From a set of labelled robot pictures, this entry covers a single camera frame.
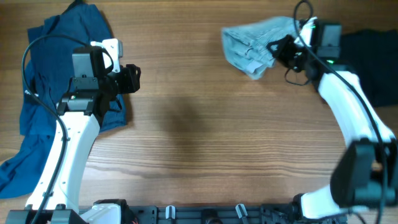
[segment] dark cloth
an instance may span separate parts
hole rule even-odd
[[[362,30],[341,37],[340,59],[349,62],[372,106],[398,104],[398,33]]]
[[[44,25],[28,30],[29,42],[46,34],[65,34],[83,42],[101,42],[111,33],[95,5],[75,1],[59,16],[44,21]],[[26,78],[39,98],[53,110],[66,92],[70,77],[74,76],[72,52],[81,47],[67,39],[41,40],[31,51],[31,61],[26,68]],[[126,110],[107,112],[100,131],[126,125]],[[118,110],[117,103],[111,108]],[[0,198],[11,198],[31,193],[40,179],[55,136],[55,118],[32,101],[25,92],[20,117],[20,132],[25,135],[18,154],[0,167]]]

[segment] black mounting rail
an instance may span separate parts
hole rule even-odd
[[[261,206],[248,206],[247,221],[249,224],[347,224],[347,217],[330,218],[323,221],[307,221],[307,222],[289,222],[287,215],[284,213],[288,208],[288,204],[264,204]],[[218,218],[223,224],[241,224],[242,220],[238,218],[235,207],[175,207],[175,220],[170,222],[166,219],[166,208],[156,206],[135,207],[130,206],[135,216],[139,220],[139,224],[204,224],[202,212],[204,210],[217,211]]]

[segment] black fabric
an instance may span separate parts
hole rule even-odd
[[[362,30],[340,41],[340,59],[349,62],[373,107],[398,104],[398,33]]]
[[[68,8],[62,13],[63,15],[65,13],[67,13],[69,10],[73,9],[76,6],[79,6],[81,4],[84,4],[85,2],[83,0],[74,0],[69,6]]]

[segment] wooden table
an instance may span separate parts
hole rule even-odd
[[[2,162],[18,152],[24,138],[18,125],[19,66],[28,44],[26,29],[68,6],[66,0],[41,1],[0,5]],[[125,97],[128,125],[98,136],[80,205],[105,198],[158,206],[285,203],[328,184],[345,149],[328,105],[312,86],[287,84],[280,65],[251,80],[224,59],[221,47],[222,27],[292,16],[296,3],[97,2],[114,36],[123,41],[121,63],[142,68],[141,89]],[[344,32],[398,28],[395,0],[313,4],[316,16],[340,21]],[[377,112],[398,133],[398,106]],[[27,198],[0,200],[0,222],[8,210],[22,209]],[[387,209],[383,223],[397,223],[396,211]],[[373,222],[373,217],[370,213],[366,219]]]

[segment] light blue cloth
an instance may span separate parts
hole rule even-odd
[[[225,27],[221,31],[221,38],[227,61],[257,80],[263,76],[266,68],[275,65],[275,59],[266,48],[267,44],[288,34],[297,37],[293,19],[280,16],[254,24]]]

